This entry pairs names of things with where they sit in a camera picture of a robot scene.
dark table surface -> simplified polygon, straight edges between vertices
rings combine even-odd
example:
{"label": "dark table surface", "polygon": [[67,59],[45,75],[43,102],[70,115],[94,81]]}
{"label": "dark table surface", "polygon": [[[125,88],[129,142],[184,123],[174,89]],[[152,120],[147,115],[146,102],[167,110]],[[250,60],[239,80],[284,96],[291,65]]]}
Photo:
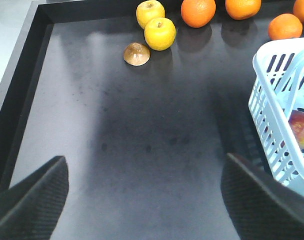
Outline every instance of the dark table surface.
{"label": "dark table surface", "polygon": [[247,103],[252,58],[293,1],[234,21],[221,8],[133,67],[135,16],[54,25],[11,185],[55,155],[70,191],[53,240],[236,240],[220,177],[227,152],[264,166]]}

black tray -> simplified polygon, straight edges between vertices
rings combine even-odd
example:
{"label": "black tray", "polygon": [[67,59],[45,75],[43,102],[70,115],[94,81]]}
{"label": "black tray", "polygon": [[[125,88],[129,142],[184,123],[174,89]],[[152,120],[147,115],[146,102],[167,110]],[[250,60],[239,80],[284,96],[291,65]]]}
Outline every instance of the black tray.
{"label": "black tray", "polygon": [[65,155],[54,240],[238,239],[221,170],[227,152],[266,166],[247,107],[252,57],[293,1],[264,2],[244,21],[218,2],[210,24],[191,29],[181,1],[164,0],[176,40],[133,67],[122,54],[144,43],[140,2],[32,3],[0,85],[0,192]]}

citrus fruit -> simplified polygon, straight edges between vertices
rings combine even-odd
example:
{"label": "citrus fruit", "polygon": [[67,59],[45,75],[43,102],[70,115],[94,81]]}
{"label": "citrus fruit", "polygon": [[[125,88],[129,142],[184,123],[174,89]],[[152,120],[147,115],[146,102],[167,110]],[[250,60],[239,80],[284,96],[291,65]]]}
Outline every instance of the citrus fruit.
{"label": "citrus fruit", "polygon": [[290,13],[277,16],[268,26],[268,35],[271,40],[299,38],[302,32],[301,21]]}
{"label": "citrus fruit", "polygon": [[304,0],[296,0],[294,4],[294,15],[304,23]]}
{"label": "citrus fruit", "polygon": [[214,0],[183,0],[181,5],[182,19],[192,28],[206,25],[213,18],[215,11]]}
{"label": "citrus fruit", "polygon": [[262,0],[226,0],[228,15],[235,20],[249,19],[261,9]]}
{"label": "citrus fruit", "polygon": [[156,0],[147,0],[141,2],[136,8],[136,19],[141,28],[154,18],[164,18],[165,10],[163,5]]}
{"label": "citrus fruit", "polygon": [[176,35],[176,29],[171,20],[165,17],[153,18],[144,29],[144,37],[150,48],[162,51],[169,48]]}

white floor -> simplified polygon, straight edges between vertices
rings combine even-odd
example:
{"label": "white floor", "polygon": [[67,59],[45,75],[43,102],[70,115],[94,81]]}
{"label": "white floor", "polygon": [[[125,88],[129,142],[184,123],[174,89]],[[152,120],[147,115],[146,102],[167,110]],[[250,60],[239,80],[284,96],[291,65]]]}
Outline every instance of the white floor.
{"label": "white floor", "polygon": [[0,0],[0,81],[31,0]]}

white plastic basket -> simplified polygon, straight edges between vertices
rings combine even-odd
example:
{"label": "white plastic basket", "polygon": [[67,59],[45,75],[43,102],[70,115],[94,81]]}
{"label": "white plastic basket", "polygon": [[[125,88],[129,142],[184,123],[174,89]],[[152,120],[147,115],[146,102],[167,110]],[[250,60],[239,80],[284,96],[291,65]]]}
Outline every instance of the white plastic basket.
{"label": "white plastic basket", "polygon": [[264,44],[253,66],[249,109],[272,174],[304,196],[304,150],[288,123],[292,109],[304,112],[304,38]]}

